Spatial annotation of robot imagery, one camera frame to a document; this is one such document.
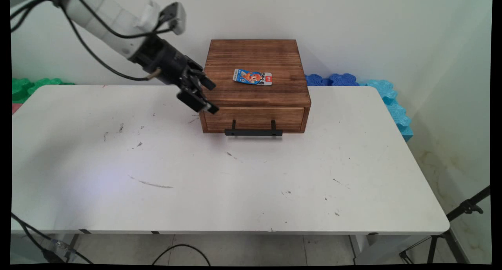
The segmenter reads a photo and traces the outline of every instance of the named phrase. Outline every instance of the floor tile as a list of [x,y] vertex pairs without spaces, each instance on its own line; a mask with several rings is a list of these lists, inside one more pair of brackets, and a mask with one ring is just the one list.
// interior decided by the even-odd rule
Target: floor tile
[[[150,234],[80,234],[75,249],[100,264],[150,265],[168,247],[173,235]],[[164,255],[158,264],[166,265]],[[78,257],[74,263],[86,263]]]
[[307,265],[354,265],[349,236],[304,236]]
[[[300,266],[306,265],[303,236],[217,234],[176,235],[174,244],[185,243],[201,250],[214,266]],[[169,265],[206,265],[193,249],[172,250]]]

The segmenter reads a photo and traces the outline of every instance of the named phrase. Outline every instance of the snack package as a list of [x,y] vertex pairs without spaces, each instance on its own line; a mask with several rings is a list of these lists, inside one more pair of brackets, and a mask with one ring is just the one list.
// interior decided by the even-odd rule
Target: snack package
[[247,71],[235,69],[233,71],[233,80],[244,84],[271,86],[272,74],[268,72]]

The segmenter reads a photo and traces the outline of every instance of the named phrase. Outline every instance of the tiled floor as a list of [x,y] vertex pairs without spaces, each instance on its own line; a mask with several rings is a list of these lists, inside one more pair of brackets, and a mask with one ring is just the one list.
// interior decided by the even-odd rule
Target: tiled floor
[[[45,247],[50,244],[42,238],[37,240]],[[165,249],[177,244],[197,247],[215,266],[353,265],[348,236],[80,234],[75,248],[93,263],[150,265]],[[415,263],[425,263],[429,244],[427,240],[411,249],[409,257]],[[434,263],[454,261],[445,241],[438,240]],[[11,255],[11,264],[18,263],[30,261]],[[85,261],[77,257],[73,263]],[[384,264],[402,263],[396,254]],[[156,265],[206,265],[206,261],[195,250],[181,246],[165,253]]]

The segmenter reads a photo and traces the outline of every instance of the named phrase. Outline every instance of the wooden lid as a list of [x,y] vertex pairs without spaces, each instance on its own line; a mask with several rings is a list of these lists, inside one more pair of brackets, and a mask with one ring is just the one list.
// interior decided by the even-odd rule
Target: wooden lid
[[[269,72],[272,86],[235,82],[235,69]],[[310,106],[296,40],[211,40],[204,72],[216,84],[204,94],[219,107]]]

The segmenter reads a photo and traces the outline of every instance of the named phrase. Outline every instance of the white table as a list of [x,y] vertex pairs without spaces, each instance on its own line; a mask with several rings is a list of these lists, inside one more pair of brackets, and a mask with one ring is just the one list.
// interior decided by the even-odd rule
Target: white table
[[46,233],[348,234],[357,263],[383,257],[369,233],[446,231],[377,91],[309,91],[304,134],[259,138],[203,134],[174,86],[43,86],[12,116],[12,211]]

